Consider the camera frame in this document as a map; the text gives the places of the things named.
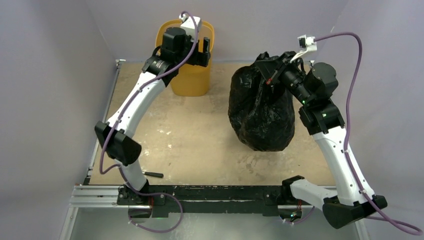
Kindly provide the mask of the black plastic trash bag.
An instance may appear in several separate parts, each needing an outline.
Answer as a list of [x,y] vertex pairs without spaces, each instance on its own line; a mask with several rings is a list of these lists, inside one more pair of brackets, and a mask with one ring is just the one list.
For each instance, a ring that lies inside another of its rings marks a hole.
[[254,151],[281,152],[295,135],[293,96],[267,85],[254,64],[232,75],[227,114],[238,140]]

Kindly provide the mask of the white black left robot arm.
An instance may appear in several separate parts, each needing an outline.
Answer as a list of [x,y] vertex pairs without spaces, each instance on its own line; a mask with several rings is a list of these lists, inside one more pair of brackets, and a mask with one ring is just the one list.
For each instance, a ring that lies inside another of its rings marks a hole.
[[125,185],[132,188],[130,199],[138,205],[148,201],[149,183],[139,163],[142,146],[133,140],[135,131],[150,105],[183,65],[208,66],[210,46],[210,38],[200,38],[195,29],[167,28],[123,104],[107,121],[98,121],[94,126],[101,147],[100,158],[108,156],[115,160]]

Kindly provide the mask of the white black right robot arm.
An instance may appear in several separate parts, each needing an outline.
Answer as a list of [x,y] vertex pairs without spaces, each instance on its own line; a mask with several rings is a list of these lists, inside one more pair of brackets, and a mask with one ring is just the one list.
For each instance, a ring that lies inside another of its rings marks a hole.
[[384,196],[375,194],[346,140],[347,127],[331,97],[338,87],[336,70],[318,62],[310,71],[300,69],[295,53],[287,51],[275,59],[254,62],[265,83],[284,86],[300,103],[300,120],[319,146],[335,189],[329,190],[297,175],[282,182],[280,196],[288,204],[302,200],[321,210],[335,229],[364,219],[387,207]]

